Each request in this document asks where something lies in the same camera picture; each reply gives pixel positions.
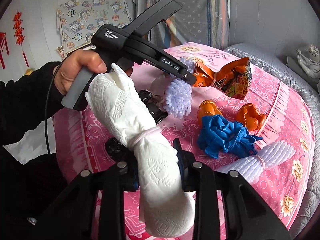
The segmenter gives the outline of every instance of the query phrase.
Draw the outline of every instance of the metal screw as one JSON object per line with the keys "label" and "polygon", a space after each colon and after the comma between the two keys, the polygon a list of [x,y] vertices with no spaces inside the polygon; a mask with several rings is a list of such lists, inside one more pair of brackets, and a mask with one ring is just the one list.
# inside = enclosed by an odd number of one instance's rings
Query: metal screw
{"label": "metal screw", "polygon": [[192,164],[192,166],[194,166],[195,168],[199,169],[199,168],[202,167],[202,163],[201,163],[201,162],[194,162],[194,163]]}
{"label": "metal screw", "polygon": [[126,162],[118,162],[117,166],[121,169],[125,168],[127,166]]}
{"label": "metal screw", "polygon": [[83,170],[80,172],[81,177],[88,177],[90,175],[89,170]]}
{"label": "metal screw", "polygon": [[230,171],[230,176],[237,178],[239,176],[239,173],[238,173],[238,171]]}
{"label": "metal screw", "polygon": [[38,220],[36,220],[35,218],[27,218],[27,220],[29,221],[30,224],[33,224],[34,226],[38,222]]}

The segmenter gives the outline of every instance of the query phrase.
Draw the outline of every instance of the white paper towel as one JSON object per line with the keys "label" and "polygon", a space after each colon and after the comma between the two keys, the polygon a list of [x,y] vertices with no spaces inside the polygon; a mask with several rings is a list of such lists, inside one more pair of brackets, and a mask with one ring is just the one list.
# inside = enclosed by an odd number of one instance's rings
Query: white paper towel
{"label": "white paper towel", "polygon": [[[116,64],[114,72],[97,75],[85,94],[97,119],[124,146],[156,123],[134,88],[133,81]],[[181,187],[177,151],[159,132],[142,138],[134,147],[140,182],[140,221],[155,237],[176,237],[194,223],[195,201]]]}

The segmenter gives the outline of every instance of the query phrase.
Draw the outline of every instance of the pink bedspread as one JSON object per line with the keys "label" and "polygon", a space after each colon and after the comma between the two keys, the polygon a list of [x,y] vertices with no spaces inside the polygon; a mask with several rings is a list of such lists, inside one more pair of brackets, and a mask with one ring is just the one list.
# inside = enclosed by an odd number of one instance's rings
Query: pink bedspread
{"label": "pink bedspread", "polygon": [[[221,50],[196,43],[170,48],[167,52],[177,58],[201,60],[214,71],[238,59]],[[300,208],[310,174],[315,144],[314,122],[309,108],[296,91],[254,65],[251,69],[252,84],[244,101],[228,98],[215,88],[193,88],[191,114],[182,120],[169,116],[159,126],[170,142],[178,137],[183,149],[193,152],[198,161],[215,170],[235,161],[237,157],[233,154],[219,154],[219,159],[212,159],[199,150],[196,144],[200,130],[196,122],[199,104],[211,99],[216,102],[224,117],[233,120],[242,105],[254,103],[267,116],[265,125],[253,133],[263,137],[257,146],[262,148],[271,142],[284,140],[296,150],[290,160],[273,169],[264,170],[258,183],[252,185],[284,225],[290,228]],[[137,90],[148,89],[160,74],[160,70],[149,64],[135,65],[131,78]],[[57,158],[68,181],[83,169],[98,172],[114,164],[104,146],[111,135],[97,121],[89,107],[82,113],[62,109],[54,119]],[[154,239],[145,232],[144,224],[138,222],[139,192],[124,193],[124,206],[127,236],[131,240]],[[225,237],[224,223],[221,223],[221,234]],[[192,231],[176,238],[191,239]]]}

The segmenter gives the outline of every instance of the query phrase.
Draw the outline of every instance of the gray quilted blanket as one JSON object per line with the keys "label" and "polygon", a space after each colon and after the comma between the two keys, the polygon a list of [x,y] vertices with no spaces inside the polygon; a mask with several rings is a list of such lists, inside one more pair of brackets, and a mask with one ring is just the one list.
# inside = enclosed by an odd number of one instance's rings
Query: gray quilted blanket
{"label": "gray quilted blanket", "polygon": [[289,232],[291,239],[305,227],[320,202],[320,97],[304,79],[276,57],[261,52],[252,44],[241,43],[225,49],[226,52],[237,57],[249,57],[250,62],[269,74],[277,77],[283,83],[296,90],[309,106],[315,123],[315,152],[308,180],[306,193],[303,197],[299,213]]}

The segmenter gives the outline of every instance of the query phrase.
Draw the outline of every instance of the red tassel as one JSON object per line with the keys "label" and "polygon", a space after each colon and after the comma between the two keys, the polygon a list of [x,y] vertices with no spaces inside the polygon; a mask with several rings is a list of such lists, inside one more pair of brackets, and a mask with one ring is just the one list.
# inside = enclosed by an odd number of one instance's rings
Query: red tassel
{"label": "red tassel", "polygon": [[26,58],[26,54],[24,54],[24,51],[22,53],[23,53],[24,60],[25,60],[25,62],[27,64],[27,67],[29,67],[29,64],[28,64],[28,61],[27,61],[27,58]]}
{"label": "red tassel", "polygon": [[0,52],[0,61],[1,61],[2,68],[5,69],[1,52]]}
{"label": "red tassel", "polygon": [[9,55],[9,48],[8,48],[6,37],[4,37],[4,44],[5,44],[5,48],[7,49],[7,55]]}

